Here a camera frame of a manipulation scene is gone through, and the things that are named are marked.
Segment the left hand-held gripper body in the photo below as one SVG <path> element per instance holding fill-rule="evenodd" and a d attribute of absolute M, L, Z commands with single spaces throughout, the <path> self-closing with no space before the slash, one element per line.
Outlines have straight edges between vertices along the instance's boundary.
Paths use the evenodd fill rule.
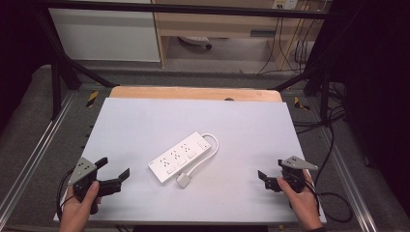
<path fill-rule="evenodd" d="M 69 186 L 73 187 L 73 195 L 79 201 L 82 202 L 89 187 L 94 182 L 100 184 L 100 189 L 97 197 L 92 203 L 90 215 L 94 215 L 98 212 L 97 198 L 108 195 L 108 181 L 98 181 L 97 174 L 98 170 L 94 163 L 86 158 L 80 158 L 74 167 L 73 175 L 69 179 Z"/>

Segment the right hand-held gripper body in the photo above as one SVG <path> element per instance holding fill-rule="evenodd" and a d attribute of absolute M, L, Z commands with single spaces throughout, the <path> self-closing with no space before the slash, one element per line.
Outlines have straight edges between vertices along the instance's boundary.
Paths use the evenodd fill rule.
<path fill-rule="evenodd" d="M 282 178 L 297 193 L 300 193 L 306 184 L 304 170 L 318 170 L 318 166 L 298 157 L 283 159 Z"/>

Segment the white power strip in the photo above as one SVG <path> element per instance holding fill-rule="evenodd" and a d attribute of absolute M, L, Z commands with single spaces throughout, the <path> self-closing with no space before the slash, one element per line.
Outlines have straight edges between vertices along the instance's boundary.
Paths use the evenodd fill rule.
<path fill-rule="evenodd" d="M 198 160 L 212 145 L 198 132 L 177 143 L 148 163 L 149 168 L 163 184 Z"/>

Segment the white power plug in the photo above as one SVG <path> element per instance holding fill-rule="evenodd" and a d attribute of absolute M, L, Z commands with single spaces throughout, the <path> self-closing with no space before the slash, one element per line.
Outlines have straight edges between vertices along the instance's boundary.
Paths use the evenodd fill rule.
<path fill-rule="evenodd" d="M 190 176 L 186 173 L 181 173 L 177 179 L 176 182 L 178 185 L 184 189 L 189 183 L 190 183 Z"/>

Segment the person's right hand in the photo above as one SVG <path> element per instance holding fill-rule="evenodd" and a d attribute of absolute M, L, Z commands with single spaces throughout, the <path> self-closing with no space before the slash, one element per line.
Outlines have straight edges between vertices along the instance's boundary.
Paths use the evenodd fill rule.
<path fill-rule="evenodd" d="M 292 206 L 301 230 L 303 232 L 313 232 L 314 230 L 323 229 L 324 226 L 320 220 L 313 193 L 307 188 L 297 193 L 281 177 L 277 177 L 277 180 L 279 187 Z"/>

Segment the person's left hand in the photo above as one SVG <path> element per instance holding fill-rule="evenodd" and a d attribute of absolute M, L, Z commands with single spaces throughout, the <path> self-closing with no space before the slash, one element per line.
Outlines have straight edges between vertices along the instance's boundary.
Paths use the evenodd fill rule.
<path fill-rule="evenodd" d="M 88 188 L 84 199 L 79 202 L 73 196 L 73 187 L 68 186 L 59 232 L 84 232 L 93 202 L 97 199 L 99 188 L 100 184 L 95 181 Z"/>

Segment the yellow black tape marker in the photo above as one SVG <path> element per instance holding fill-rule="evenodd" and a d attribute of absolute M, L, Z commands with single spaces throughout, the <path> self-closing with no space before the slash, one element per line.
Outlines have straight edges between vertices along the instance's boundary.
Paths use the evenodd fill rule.
<path fill-rule="evenodd" d="M 308 105 L 301 104 L 300 99 L 298 97 L 294 97 L 294 107 L 301 108 L 306 111 L 310 110 L 310 107 Z"/>
<path fill-rule="evenodd" d="M 99 91 L 93 91 L 86 103 L 86 107 L 92 107 L 94 104 L 95 99 L 97 98 Z"/>

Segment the wooden board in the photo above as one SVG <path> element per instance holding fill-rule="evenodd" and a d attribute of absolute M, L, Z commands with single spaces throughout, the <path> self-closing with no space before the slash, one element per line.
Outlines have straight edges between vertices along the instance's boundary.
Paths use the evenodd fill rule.
<path fill-rule="evenodd" d="M 278 91 L 245 88 L 117 86 L 112 89 L 109 96 L 127 99 L 282 102 L 282 97 Z"/>

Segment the dark curtain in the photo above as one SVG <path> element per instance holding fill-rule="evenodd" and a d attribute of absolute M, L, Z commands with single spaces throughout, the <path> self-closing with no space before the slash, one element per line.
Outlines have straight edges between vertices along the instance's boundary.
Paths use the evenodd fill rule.
<path fill-rule="evenodd" d="M 333 68 L 365 154 L 410 215 L 410 0 L 366 0 Z"/>
<path fill-rule="evenodd" d="M 40 26 L 28 0 L 0 0 L 0 131 L 39 67 L 48 64 Z"/>

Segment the white cabinet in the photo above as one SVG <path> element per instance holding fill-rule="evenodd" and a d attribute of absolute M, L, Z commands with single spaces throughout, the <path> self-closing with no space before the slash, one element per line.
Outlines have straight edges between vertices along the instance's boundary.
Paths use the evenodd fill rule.
<path fill-rule="evenodd" d="M 50 9 L 66 53 L 75 60 L 159 62 L 152 14 Z"/>

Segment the white chair base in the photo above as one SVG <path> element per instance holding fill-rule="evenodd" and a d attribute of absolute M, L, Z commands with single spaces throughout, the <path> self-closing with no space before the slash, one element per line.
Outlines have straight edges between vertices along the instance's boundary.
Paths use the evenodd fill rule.
<path fill-rule="evenodd" d="M 180 37 L 180 40 L 188 44 L 205 46 L 207 49 L 212 48 L 212 45 L 207 37 Z"/>

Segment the light wooden desk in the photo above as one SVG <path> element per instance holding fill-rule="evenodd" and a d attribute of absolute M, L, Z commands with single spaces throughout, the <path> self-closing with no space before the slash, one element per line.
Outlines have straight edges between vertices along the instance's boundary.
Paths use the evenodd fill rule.
<path fill-rule="evenodd" d="M 151 0 L 154 4 L 273 9 L 274 0 Z M 298 0 L 296 11 L 325 12 L 331 0 Z M 281 70 L 288 69 L 296 42 L 316 40 L 321 19 L 269 18 L 241 15 L 155 13 L 157 32 L 164 37 L 266 39 Z"/>

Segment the aluminium floor rail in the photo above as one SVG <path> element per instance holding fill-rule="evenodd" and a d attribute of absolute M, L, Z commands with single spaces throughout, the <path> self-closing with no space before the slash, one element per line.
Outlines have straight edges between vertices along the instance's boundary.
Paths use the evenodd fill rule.
<path fill-rule="evenodd" d="M 47 150 L 54 134 L 58 131 L 62 121 L 64 120 L 70 106 L 73 102 L 73 97 L 76 95 L 76 91 L 70 91 L 62 102 L 62 109 L 57 114 L 56 118 L 51 120 L 36 147 L 32 151 L 30 157 L 25 162 L 23 168 L 19 172 L 14 184 L 8 191 L 7 195 L 0 203 L 0 230 L 7 223 L 10 215 L 12 214 L 15 205 L 28 185 L 33 173 L 37 169 L 40 161 L 42 160 L 45 151 Z"/>
<path fill-rule="evenodd" d="M 329 145 L 333 164 L 362 231 L 377 232 L 377 226 L 366 206 L 366 202 L 364 201 L 353 176 L 348 170 L 336 143 L 332 141 L 334 136 L 332 135 L 331 129 L 322 128 L 321 132 Z"/>

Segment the white wall socket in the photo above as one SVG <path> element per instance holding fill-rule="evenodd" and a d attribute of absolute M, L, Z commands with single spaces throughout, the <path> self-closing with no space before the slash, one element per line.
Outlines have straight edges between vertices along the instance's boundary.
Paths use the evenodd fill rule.
<path fill-rule="evenodd" d="M 274 0 L 273 9 L 294 10 L 298 0 Z"/>

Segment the black metal frame bar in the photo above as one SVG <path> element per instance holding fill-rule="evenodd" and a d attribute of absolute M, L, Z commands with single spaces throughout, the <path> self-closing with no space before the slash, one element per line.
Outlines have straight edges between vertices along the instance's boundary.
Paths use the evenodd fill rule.
<path fill-rule="evenodd" d="M 169 5 L 169 4 L 142 4 L 97 1 L 73 0 L 36 0 L 39 6 L 52 9 L 91 10 L 91 11 L 117 11 L 117 12 L 142 12 L 142 13 L 169 13 L 191 15 L 242 15 L 259 17 L 306 18 L 328 19 L 335 14 L 328 12 L 308 12 L 295 10 L 269 10 L 247 9 L 237 7 Z"/>

